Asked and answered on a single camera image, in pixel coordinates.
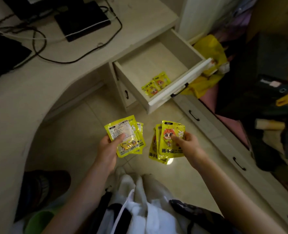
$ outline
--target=person's right hand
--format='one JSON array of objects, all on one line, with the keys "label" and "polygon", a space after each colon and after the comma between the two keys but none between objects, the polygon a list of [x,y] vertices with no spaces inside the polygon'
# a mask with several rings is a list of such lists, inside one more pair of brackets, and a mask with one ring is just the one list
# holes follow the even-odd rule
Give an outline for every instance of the person's right hand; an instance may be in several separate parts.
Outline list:
[{"label": "person's right hand", "polygon": [[197,169],[198,164],[208,157],[206,152],[199,145],[198,139],[195,135],[185,132],[185,140],[172,135],[172,140],[180,145],[183,153],[190,165]]}]

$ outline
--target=cartoon character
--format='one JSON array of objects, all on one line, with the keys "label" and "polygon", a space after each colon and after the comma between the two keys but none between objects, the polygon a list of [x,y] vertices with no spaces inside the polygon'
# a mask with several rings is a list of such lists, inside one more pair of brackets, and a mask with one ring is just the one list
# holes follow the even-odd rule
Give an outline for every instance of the cartoon character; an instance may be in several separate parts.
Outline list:
[{"label": "cartoon character", "polygon": [[154,136],[154,138],[153,138],[153,150],[155,152],[157,152],[157,139],[156,139],[156,136]]},{"label": "cartoon character", "polygon": [[158,90],[155,87],[150,86],[149,88],[150,88],[150,93],[151,94],[155,95],[155,94],[158,93]]},{"label": "cartoon character", "polygon": [[163,88],[163,87],[162,87],[163,83],[164,83],[164,82],[163,82],[162,80],[158,80],[158,81],[157,81],[157,84],[159,85],[160,88]]},{"label": "cartoon character", "polygon": [[172,139],[171,136],[175,135],[174,129],[165,129],[164,130],[164,139],[166,144],[171,147],[172,145]]}]

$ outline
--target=open drawer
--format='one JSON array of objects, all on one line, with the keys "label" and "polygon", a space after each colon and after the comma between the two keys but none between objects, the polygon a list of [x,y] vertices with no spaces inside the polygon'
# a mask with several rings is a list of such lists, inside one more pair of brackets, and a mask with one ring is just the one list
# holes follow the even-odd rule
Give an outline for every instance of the open drawer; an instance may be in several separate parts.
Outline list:
[{"label": "open drawer", "polygon": [[[197,78],[210,63],[174,30],[170,29],[114,62],[118,79],[149,114]],[[142,90],[164,71],[171,84],[153,97]]]}]

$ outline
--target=cartoon girl with red hair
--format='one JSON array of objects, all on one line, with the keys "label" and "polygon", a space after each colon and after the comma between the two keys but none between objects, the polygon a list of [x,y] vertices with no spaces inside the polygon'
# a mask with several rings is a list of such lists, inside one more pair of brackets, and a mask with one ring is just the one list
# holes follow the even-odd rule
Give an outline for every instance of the cartoon girl with red hair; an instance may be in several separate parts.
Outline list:
[{"label": "cartoon girl with red hair", "polygon": [[171,147],[172,145],[172,139],[171,136],[175,135],[174,129],[165,129],[164,130],[164,139],[166,144]]}]

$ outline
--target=pink bed sheet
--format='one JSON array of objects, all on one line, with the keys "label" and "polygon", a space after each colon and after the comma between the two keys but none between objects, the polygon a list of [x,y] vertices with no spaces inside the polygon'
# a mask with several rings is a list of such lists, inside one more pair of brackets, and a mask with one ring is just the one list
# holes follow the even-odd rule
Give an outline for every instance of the pink bed sheet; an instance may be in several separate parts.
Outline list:
[{"label": "pink bed sheet", "polygon": [[[204,96],[200,98],[200,100],[210,109],[211,112],[215,112],[215,106],[217,104],[217,96],[218,96],[218,84],[210,88]],[[216,114],[216,117],[219,118],[221,122],[226,125],[226,127],[234,133],[237,138],[247,147],[248,141],[247,137],[243,131],[243,128],[241,126],[241,123],[239,121],[235,121],[233,119],[222,117],[220,115]]]}]

